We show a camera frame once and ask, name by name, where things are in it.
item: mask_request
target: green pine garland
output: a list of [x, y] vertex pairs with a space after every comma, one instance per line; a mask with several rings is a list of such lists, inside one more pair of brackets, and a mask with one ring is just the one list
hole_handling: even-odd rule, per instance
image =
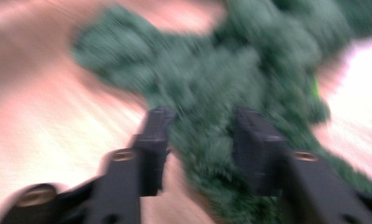
[[227, 12], [209, 35], [174, 35], [112, 6], [83, 30], [74, 54], [107, 84], [177, 112], [170, 141], [187, 180], [228, 223], [280, 223], [277, 198], [252, 196], [231, 160], [237, 106], [260, 111], [291, 148], [317, 153], [372, 193], [372, 182], [310, 131], [329, 117], [314, 73], [352, 39], [372, 35], [372, 0], [230, 0]]

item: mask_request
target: wooden floor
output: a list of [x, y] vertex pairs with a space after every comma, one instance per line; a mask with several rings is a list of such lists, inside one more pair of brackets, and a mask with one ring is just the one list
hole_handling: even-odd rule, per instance
[[[69, 189], [96, 176], [101, 157], [138, 132], [143, 98], [105, 87], [69, 53], [79, 28], [110, 2], [0, 1], [0, 208], [25, 186]], [[119, 2], [169, 32], [206, 33], [226, 14], [209, 0]], [[372, 39], [322, 66], [319, 79], [333, 119], [317, 136], [372, 177]], [[164, 188], [142, 200], [143, 223], [215, 223], [173, 155]]]

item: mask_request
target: wooden surface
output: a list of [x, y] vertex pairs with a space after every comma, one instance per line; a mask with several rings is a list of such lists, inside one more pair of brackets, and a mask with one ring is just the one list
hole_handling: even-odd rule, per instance
[[[31, 184], [65, 190], [96, 176], [101, 157], [138, 132], [143, 98], [105, 87], [69, 51], [79, 28], [109, 2], [0, 1], [0, 207]], [[119, 2], [171, 32], [206, 33], [225, 17], [216, 1]], [[372, 177], [372, 40], [323, 66], [319, 79], [333, 119], [317, 136]], [[142, 199], [143, 223], [214, 223], [206, 207], [171, 154], [164, 191]]]

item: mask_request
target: brass rivet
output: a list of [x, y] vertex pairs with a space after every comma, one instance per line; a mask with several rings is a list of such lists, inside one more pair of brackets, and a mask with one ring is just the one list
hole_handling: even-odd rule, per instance
[[317, 161], [319, 158], [309, 152], [296, 152], [295, 157], [299, 161]]
[[129, 161], [133, 159], [134, 154], [130, 151], [118, 151], [113, 156], [113, 161]]
[[53, 200], [56, 192], [53, 189], [35, 189], [23, 194], [17, 201], [18, 207], [28, 207], [47, 203]]

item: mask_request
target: green tinsel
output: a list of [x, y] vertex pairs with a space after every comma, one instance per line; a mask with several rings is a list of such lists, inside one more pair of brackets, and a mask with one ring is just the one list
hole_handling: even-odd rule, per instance
[[315, 72], [354, 38], [372, 35], [372, 0], [230, 0], [211, 34], [157, 30], [112, 6], [81, 33], [77, 61], [104, 82], [167, 106], [178, 119], [170, 141], [189, 184], [229, 223], [277, 223], [276, 198], [250, 195], [231, 160], [237, 106], [260, 111], [291, 148], [328, 160], [350, 185], [372, 182], [325, 151], [310, 131], [329, 118], [316, 96]]

